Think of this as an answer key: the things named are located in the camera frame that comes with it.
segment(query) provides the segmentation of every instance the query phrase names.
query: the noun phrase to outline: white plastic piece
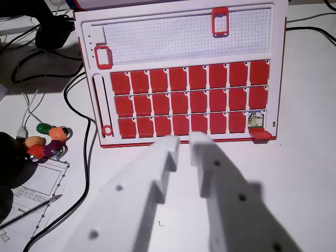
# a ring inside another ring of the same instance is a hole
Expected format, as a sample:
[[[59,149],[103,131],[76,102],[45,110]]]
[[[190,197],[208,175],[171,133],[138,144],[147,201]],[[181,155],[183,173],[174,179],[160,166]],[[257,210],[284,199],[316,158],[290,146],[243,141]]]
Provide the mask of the white plastic piece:
[[[147,251],[157,203],[176,171],[180,140],[165,136],[99,192],[64,251]]]
[[[212,252],[300,251],[217,144],[193,132],[190,148],[207,199]]]

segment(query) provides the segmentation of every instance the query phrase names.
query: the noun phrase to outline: graph paper sheet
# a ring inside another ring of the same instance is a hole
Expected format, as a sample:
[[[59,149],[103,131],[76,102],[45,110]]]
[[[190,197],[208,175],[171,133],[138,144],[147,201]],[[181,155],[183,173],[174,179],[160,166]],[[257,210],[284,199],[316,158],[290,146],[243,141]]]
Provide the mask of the graph paper sheet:
[[[212,16],[197,15],[104,25],[114,65],[268,52],[270,9],[229,13],[226,37],[212,34]],[[226,30],[226,17],[215,18]]]

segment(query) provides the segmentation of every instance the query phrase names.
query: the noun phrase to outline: white table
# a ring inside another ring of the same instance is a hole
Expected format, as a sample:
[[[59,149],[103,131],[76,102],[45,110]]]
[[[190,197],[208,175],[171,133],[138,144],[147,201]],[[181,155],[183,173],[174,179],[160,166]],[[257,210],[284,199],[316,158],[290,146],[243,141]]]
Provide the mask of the white table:
[[[331,10],[324,4],[290,6],[288,19],[323,12]],[[335,34],[335,24],[336,16],[332,15],[288,26],[317,26]],[[67,46],[77,42],[76,34],[72,33]],[[0,64],[4,67],[0,70],[0,82],[8,80],[18,59],[23,58],[23,53],[31,48],[1,55]],[[67,55],[76,54],[72,50]],[[51,69],[46,64],[49,72],[65,72],[68,70],[67,64],[78,64],[54,56],[53,58],[55,62],[50,63],[49,60],[49,64],[59,68],[61,61],[62,69]],[[267,144],[227,142],[219,143],[219,146],[248,181],[261,184],[264,202],[303,251],[334,252],[336,48],[324,36],[314,31],[287,32],[283,66],[278,139]],[[22,71],[23,76],[32,74],[28,69],[22,68]],[[53,220],[83,193],[85,181],[82,144],[86,121],[75,115],[65,104],[61,92],[64,83],[42,78],[37,84],[25,89],[33,92],[37,86],[44,86],[42,89],[48,90],[42,105],[36,110],[36,115],[47,123],[66,125],[74,131],[72,139],[67,142],[69,151],[63,157],[63,160],[71,164],[67,174],[71,176],[71,182],[68,183],[64,196],[53,205]],[[0,130],[12,136],[16,135],[26,107],[18,90],[20,88],[14,88],[0,102]],[[80,112],[93,117],[85,81],[70,91],[69,101],[75,108],[81,108]],[[36,121],[30,119],[27,124],[30,135],[37,134],[35,126]],[[96,139],[91,159],[91,188],[87,199],[71,217],[42,238],[30,251],[61,251],[99,188],[129,162],[129,159],[120,157],[134,158],[145,148],[102,149]],[[208,251],[207,209],[205,200],[198,194],[197,173],[190,165],[188,148],[187,144],[181,146],[177,172],[170,177],[166,204],[157,209],[150,252]],[[160,227],[158,221],[166,227]]]

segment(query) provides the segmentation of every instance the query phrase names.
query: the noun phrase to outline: colorful toy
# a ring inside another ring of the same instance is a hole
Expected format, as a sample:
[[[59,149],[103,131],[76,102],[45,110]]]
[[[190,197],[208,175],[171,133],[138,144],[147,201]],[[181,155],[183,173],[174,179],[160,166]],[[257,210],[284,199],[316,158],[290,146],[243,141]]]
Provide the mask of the colorful toy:
[[[65,152],[65,141],[68,139],[68,128],[52,126],[48,123],[39,123],[36,126],[36,130],[45,135],[49,135],[52,141],[45,145],[45,141],[41,137],[31,136],[25,141],[25,145],[28,148],[27,153],[29,158],[33,162],[37,162],[40,159],[46,157],[51,159],[59,159]]]

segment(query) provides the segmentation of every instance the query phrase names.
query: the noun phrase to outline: red tile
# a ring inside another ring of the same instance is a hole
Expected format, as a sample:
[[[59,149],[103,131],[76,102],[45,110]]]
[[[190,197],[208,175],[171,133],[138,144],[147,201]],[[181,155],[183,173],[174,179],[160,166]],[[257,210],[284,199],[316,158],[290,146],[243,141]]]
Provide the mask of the red tile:
[[[119,117],[133,116],[133,103],[131,98],[128,96],[116,96],[114,102]]]
[[[172,133],[171,122],[168,117],[155,117],[156,136],[163,137]]]
[[[226,132],[226,116],[223,113],[210,114],[210,133],[225,134]]]
[[[251,85],[266,85],[269,77],[269,64],[266,60],[251,61]]]
[[[185,91],[187,89],[187,72],[183,67],[169,69],[169,80],[172,91]]]
[[[140,138],[152,138],[154,134],[153,122],[150,118],[137,118],[138,133]]]
[[[121,94],[128,95],[130,93],[130,80],[124,72],[112,72],[111,81],[116,96]]]
[[[135,128],[135,122],[132,119],[120,119],[119,130],[121,138],[135,138],[137,130]]]
[[[226,110],[226,92],[223,89],[209,91],[210,112]]]
[[[230,133],[244,133],[246,127],[246,116],[243,112],[229,113]]]
[[[250,109],[265,109],[267,104],[267,97],[268,91],[265,89],[265,87],[250,88]]]
[[[154,69],[149,71],[151,77],[151,86],[153,93],[167,92],[168,79],[163,69]]]
[[[247,66],[244,62],[230,63],[230,86],[246,86],[247,83]]]
[[[188,113],[188,96],[183,93],[171,93],[173,114]]]
[[[154,115],[169,114],[169,97],[165,93],[152,95]]]
[[[189,135],[189,119],[184,115],[173,116],[175,135]]]
[[[148,75],[144,71],[131,72],[133,93],[148,93]]]
[[[246,92],[243,88],[233,88],[229,90],[230,110],[246,109]]]
[[[206,87],[206,70],[203,66],[189,67],[190,89],[205,89]]]
[[[150,116],[152,112],[151,100],[148,96],[134,96],[134,106],[137,117]]]
[[[209,65],[210,88],[226,88],[227,69],[224,64]]]
[[[190,92],[191,113],[203,113],[207,108],[207,96],[204,91]]]
[[[201,131],[207,133],[208,119],[204,114],[192,114],[191,115],[191,130]]]

